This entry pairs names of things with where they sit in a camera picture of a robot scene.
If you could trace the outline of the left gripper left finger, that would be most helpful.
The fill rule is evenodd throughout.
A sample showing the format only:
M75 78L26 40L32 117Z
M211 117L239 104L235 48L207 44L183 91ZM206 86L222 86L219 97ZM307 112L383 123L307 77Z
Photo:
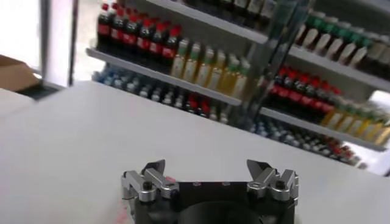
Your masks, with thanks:
M122 199L139 199L149 203L157 196L165 199L174 199L179 193L179 184L167 179L163 173L166 161L164 159L147 163L138 173L136 170L125 171L121 177Z

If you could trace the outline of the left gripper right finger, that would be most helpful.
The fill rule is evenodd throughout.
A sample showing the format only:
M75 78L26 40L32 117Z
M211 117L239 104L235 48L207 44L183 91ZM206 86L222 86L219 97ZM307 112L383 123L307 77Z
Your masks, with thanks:
M252 181L247 183L247 191L255 197L271 197L276 201L298 201L299 176L294 170L286 169L280 173L266 162L247 160L247 168Z

